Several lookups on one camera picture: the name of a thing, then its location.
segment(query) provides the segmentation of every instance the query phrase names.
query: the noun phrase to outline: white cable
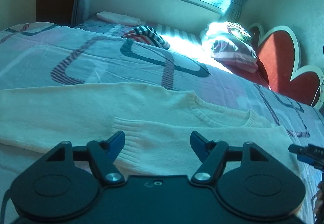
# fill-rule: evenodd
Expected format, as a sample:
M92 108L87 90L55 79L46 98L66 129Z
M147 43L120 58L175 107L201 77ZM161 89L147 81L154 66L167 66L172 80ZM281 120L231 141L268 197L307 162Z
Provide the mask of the white cable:
M313 99L313 101L312 101L312 104L310 105L311 107L313 106L313 103L314 103L314 101L315 101L315 98L316 98L317 92L319 91L319 89L320 89L321 86L323 85L323 82L319 85L319 88L318 88L317 91L315 92L314 99Z

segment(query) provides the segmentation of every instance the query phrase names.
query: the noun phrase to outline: hand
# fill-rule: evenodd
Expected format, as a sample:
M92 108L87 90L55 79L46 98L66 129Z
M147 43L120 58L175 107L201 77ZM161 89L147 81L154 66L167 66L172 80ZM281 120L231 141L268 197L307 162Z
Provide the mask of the hand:
M319 184L317 185L317 187L319 188L319 190L316 193L316 202L315 202L315 208L314 208L314 213L317 214L318 212L320 212L320 210L322 209L323 206L323 192L322 192L322 181L319 182Z

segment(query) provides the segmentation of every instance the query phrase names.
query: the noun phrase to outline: striped pillow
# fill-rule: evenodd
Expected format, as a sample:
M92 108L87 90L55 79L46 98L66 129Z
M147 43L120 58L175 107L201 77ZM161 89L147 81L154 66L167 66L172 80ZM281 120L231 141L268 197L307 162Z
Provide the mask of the striped pillow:
M138 26L124 33L122 38L131 38L137 42L153 45L168 50L170 44L149 26Z

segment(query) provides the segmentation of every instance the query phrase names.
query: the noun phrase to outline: silver bolt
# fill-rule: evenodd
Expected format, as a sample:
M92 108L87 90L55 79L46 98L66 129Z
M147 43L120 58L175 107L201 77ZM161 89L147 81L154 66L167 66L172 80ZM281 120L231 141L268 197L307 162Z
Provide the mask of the silver bolt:
M106 175L106 179L110 182L117 182L122 178L122 175L119 173L109 173Z
M162 183L161 181L154 181L154 184L155 184L156 186L160 186L160 185L162 185L163 183Z
M206 181L206 180L210 179L210 174L197 173L197 174L195 174L195 179L197 179L198 181Z

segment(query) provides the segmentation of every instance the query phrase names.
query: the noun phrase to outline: ribbed neckline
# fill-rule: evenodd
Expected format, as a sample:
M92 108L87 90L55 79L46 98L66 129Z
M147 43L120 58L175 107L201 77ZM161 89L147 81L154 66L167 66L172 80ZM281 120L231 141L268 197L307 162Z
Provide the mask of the ribbed neckline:
M226 124L221 124L220 122L214 121L210 119L206 114L204 114L200 108L205 107L212 111L219 112L222 114L228 114L233 115L236 114L236 117L239 119L245 119L246 122L243 125L235 126L235 127L253 127L256 123L256 119L258 116L253 110L249 111L240 111L235 109L229 109L223 106L215 105L212 103L208 103L203 101L201 98L199 98L194 91L188 91L187 97L188 97L188 103L189 103L189 109L192 111L192 113L197 116L200 120L205 122L210 127L233 127Z

